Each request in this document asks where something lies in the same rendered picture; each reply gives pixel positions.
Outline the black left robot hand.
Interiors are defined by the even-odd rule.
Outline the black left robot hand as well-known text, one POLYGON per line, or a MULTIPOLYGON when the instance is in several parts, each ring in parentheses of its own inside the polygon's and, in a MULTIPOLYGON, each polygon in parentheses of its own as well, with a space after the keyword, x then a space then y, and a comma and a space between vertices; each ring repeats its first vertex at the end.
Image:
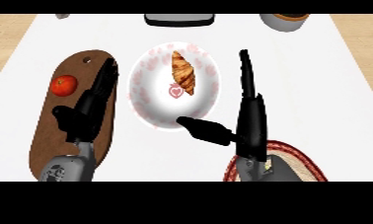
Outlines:
POLYGON ((96 74, 91 87, 82 92, 73 108, 56 106, 53 116, 59 130, 66 133, 65 141, 93 142, 101 126, 106 103, 118 80, 118 66, 107 58, 96 74))

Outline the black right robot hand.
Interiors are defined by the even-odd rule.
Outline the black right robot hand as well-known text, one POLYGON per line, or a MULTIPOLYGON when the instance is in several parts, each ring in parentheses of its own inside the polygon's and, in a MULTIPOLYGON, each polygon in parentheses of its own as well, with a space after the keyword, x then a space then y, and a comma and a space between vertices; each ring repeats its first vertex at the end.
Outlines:
POLYGON ((241 100, 237 116, 236 132, 219 123, 187 116, 177 118, 177 123, 185 128, 190 136, 199 140, 227 146, 236 143, 236 155, 267 161, 267 114, 262 95, 255 93, 253 71, 246 49, 239 52, 241 100))

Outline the white bowl with pink print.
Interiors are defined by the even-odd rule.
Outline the white bowl with pink print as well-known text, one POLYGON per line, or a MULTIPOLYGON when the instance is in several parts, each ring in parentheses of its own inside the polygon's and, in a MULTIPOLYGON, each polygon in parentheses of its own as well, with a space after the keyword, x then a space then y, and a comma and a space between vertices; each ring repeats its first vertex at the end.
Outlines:
POLYGON ((180 131, 180 116, 203 118, 218 99, 218 67, 209 53, 193 43, 172 41, 156 45, 140 56, 128 76, 129 107, 146 125, 180 131), (193 95, 172 76, 172 52, 193 68, 193 95))

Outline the round woven red-rimmed placemat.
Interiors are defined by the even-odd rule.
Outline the round woven red-rimmed placemat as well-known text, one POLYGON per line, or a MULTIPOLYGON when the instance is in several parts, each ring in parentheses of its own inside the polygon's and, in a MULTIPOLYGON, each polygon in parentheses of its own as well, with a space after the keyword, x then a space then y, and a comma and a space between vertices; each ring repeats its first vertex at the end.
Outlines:
POLYGON ((302 182, 326 182, 320 168, 303 152, 292 145, 269 140, 267 142, 267 154, 278 156, 286 161, 302 182))

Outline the golden brown croissant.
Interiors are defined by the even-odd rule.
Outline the golden brown croissant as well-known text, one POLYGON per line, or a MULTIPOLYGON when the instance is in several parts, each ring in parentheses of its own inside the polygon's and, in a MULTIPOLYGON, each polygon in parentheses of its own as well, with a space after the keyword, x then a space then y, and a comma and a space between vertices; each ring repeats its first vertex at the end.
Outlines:
POLYGON ((172 77, 177 84, 184 89, 184 91, 190 95, 193 95, 193 88, 194 88, 193 67, 177 51, 172 52, 172 77))

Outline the red tomato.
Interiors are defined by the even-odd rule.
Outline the red tomato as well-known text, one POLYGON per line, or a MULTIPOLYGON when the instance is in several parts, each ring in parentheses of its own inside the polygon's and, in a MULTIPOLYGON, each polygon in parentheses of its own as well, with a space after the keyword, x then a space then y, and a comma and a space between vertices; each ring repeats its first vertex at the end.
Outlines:
POLYGON ((51 92, 59 97, 69 96, 76 89, 76 79, 70 75, 60 75, 51 82, 51 92))

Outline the brown wooden cutting board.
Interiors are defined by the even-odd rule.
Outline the brown wooden cutting board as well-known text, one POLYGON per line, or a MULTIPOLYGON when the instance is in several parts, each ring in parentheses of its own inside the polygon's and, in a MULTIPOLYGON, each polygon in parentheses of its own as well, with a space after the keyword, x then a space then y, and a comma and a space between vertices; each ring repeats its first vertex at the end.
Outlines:
MULTIPOLYGON (((59 97, 48 87, 42 111, 38 120, 34 140, 29 150, 29 169, 35 179, 40 178, 42 167, 48 161, 59 155, 76 155, 78 149, 72 143, 65 142, 66 133, 59 130, 56 117, 53 116, 54 106, 66 106, 73 108, 82 91, 90 89, 96 74, 103 65, 106 58, 112 55, 101 50, 87 50, 75 53, 60 63, 56 68, 51 82, 62 75, 70 75, 76 79, 76 88, 73 93, 66 97, 59 97)), ((106 111, 100 131, 93 140, 93 151, 96 159, 96 168, 98 167, 112 142, 113 116, 116 101, 116 84, 106 103, 106 111)))

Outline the grey pot with brown rim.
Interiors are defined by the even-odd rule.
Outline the grey pot with brown rim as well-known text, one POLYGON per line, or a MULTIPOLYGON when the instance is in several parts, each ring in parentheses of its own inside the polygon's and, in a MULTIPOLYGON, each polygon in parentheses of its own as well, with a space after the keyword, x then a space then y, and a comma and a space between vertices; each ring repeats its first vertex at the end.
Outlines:
POLYGON ((278 32, 296 31, 306 18, 308 14, 261 14, 259 15, 264 24, 278 32))

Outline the grey and black appliance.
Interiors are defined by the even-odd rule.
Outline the grey and black appliance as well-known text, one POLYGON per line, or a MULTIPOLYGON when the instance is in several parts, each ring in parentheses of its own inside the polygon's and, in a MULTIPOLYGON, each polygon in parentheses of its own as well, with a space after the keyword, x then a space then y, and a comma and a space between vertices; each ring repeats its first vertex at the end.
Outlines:
POLYGON ((213 22, 212 14, 146 14, 146 23, 156 27, 202 27, 213 22))

